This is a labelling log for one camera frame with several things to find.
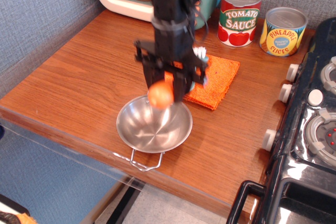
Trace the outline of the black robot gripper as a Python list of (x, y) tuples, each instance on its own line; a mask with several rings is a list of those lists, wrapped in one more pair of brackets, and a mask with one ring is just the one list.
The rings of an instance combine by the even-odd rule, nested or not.
[(135, 41), (135, 58), (142, 63), (148, 89), (164, 80), (166, 72), (172, 74), (174, 102), (181, 102), (193, 81), (203, 84), (207, 63), (194, 54), (194, 29), (187, 19), (177, 23), (153, 18), (152, 25), (154, 41)]

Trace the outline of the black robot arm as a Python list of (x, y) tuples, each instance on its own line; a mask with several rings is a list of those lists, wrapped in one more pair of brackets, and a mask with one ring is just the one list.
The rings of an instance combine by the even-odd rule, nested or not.
[(189, 93), (192, 83), (204, 84), (207, 63), (193, 49), (195, 12), (199, 0), (151, 0), (154, 41), (135, 41), (135, 58), (142, 63), (148, 87), (173, 76), (174, 101)]

